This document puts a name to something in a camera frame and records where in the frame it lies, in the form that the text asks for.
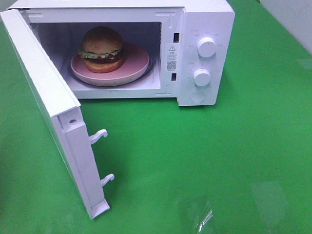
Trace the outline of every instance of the bottom bun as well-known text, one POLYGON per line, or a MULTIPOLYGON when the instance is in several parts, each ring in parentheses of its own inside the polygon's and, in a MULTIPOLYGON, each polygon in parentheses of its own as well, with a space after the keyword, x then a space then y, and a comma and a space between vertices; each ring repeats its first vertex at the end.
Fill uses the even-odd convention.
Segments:
POLYGON ((119 68, 123 62, 124 62, 124 56, 121 56, 121 58, 112 63, 97 63, 93 62, 92 59, 83 58, 83 63, 86 65, 86 67, 91 71, 95 73, 106 73, 106 72, 112 72, 119 68))

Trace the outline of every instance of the white wall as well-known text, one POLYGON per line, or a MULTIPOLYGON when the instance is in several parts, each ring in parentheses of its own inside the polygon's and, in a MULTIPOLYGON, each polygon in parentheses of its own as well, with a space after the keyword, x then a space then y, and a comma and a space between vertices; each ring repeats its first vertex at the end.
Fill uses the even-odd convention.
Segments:
POLYGON ((261 4, 312 54, 312 0, 261 0, 261 4))

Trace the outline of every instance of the microwave oven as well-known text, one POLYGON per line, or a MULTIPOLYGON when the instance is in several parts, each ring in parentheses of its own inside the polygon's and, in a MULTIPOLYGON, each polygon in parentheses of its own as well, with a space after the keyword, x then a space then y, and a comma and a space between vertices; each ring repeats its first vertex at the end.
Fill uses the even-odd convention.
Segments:
POLYGON ((109 209, 102 187, 114 175, 99 177, 91 144, 107 131, 89 136, 78 99, 215 104, 234 21, 225 0, 18 0, 0 15, 90 218, 109 209), (75 77, 72 59, 84 34, 97 26, 113 28, 147 52, 138 78, 95 86, 75 77))

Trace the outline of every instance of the pink plate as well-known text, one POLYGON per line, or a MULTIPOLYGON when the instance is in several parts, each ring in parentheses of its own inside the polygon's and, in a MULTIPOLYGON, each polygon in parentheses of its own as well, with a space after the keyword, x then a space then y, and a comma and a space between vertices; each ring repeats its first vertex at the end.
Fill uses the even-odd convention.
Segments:
POLYGON ((89 71, 77 54, 72 58, 71 67, 75 76, 82 81, 97 86, 117 86, 136 80, 146 71, 150 57, 141 47, 124 43, 125 61, 118 69, 108 73, 89 71))

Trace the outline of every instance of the white knob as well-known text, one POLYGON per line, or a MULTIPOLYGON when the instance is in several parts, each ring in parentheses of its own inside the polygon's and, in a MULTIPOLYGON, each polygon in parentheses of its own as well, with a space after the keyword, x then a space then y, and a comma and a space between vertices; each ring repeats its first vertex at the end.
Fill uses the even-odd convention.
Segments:
POLYGON ((207 69, 198 69, 194 72, 194 82, 197 86, 205 86, 210 83, 211 75, 207 69))
POLYGON ((197 50, 200 56, 208 58, 216 52, 216 42, 213 38, 205 37, 197 43, 197 50))

